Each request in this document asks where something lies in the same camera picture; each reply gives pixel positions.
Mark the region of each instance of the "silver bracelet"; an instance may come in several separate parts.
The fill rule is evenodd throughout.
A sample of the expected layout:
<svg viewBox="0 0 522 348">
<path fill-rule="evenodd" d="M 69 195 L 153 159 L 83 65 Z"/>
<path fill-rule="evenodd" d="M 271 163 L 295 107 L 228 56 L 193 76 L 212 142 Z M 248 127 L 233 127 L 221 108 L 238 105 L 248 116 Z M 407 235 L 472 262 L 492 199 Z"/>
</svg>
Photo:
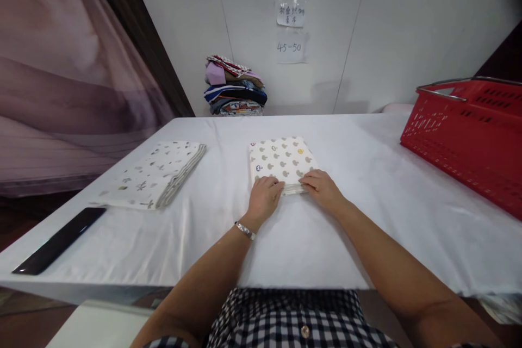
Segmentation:
<svg viewBox="0 0 522 348">
<path fill-rule="evenodd" d="M 243 226 L 240 222 L 236 222 L 234 223 L 235 226 L 240 229 L 247 237 L 249 237 L 251 240 L 254 240 L 254 238 L 256 237 L 256 235 L 250 231 L 248 228 L 246 228 L 245 226 Z"/>
</svg>

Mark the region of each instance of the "smartphone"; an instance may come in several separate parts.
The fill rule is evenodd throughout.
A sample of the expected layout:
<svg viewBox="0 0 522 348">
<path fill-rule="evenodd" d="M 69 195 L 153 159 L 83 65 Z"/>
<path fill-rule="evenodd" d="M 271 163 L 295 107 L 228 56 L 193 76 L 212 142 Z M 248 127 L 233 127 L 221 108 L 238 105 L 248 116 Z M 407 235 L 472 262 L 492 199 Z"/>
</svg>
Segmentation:
<svg viewBox="0 0 522 348">
<path fill-rule="evenodd" d="M 102 216 L 106 208 L 85 208 L 38 250 L 29 256 L 12 273 L 39 275 L 47 269 L 75 240 Z"/>
</svg>

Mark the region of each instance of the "woman's left hand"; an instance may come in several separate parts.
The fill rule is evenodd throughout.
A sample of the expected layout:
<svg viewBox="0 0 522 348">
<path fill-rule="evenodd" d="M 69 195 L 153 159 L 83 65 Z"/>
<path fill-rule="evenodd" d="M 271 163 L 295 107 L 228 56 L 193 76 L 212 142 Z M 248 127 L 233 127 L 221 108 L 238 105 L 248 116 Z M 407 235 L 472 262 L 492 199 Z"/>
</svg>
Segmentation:
<svg viewBox="0 0 522 348">
<path fill-rule="evenodd" d="M 248 211 L 241 219 L 245 227 L 256 232 L 259 227 L 274 213 L 279 204 L 284 182 L 276 177 L 258 179 L 250 192 Z"/>
</svg>

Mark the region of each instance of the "red plastic basket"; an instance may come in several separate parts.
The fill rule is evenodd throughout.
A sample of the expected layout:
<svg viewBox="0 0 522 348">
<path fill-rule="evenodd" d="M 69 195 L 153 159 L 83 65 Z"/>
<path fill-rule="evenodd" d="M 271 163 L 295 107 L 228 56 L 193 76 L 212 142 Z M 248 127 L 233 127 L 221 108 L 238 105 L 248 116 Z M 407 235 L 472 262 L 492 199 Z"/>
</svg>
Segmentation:
<svg viewBox="0 0 522 348">
<path fill-rule="evenodd" d="M 522 220 L 522 84 L 476 77 L 417 92 L 401 144 Z"/>
</svg>

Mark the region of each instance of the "hand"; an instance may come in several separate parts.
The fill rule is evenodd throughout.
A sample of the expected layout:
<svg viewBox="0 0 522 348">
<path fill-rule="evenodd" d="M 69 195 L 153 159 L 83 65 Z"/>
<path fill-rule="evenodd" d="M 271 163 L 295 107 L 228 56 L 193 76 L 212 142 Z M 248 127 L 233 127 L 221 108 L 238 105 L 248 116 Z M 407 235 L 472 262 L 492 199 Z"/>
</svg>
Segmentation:
<svg viewBox="0 0 522 348">
<path fill-rule="evenodd" d="M 313 170 L 306 173 L 299 182 L 317 204 L 335 217 L 351 205 L 325 171 Z"/>
<path fill-rule="evenodd" d="M 250 192 L 248 211 L 241 219 L 245 227 L 256 232 L 259 227 L 274 213 L 279 204 L 284 182 L 276 177 L 258 179 Z"/>
</svg>

